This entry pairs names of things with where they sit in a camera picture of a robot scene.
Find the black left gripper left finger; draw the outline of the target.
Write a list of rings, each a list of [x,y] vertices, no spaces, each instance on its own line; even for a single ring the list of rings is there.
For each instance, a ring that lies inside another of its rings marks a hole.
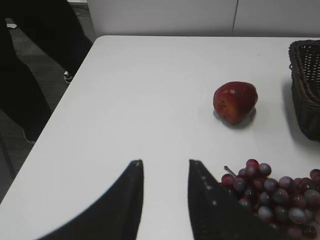
[[[135,240],[144,200],[144,165],[131,161],[115,183],[85,211],[42,240]]]

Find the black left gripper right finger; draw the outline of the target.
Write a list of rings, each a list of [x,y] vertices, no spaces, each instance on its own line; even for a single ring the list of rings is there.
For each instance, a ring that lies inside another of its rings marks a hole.
[[[241,206],[200,160],[189,160],[189,220],[195,240],[290,240]]]

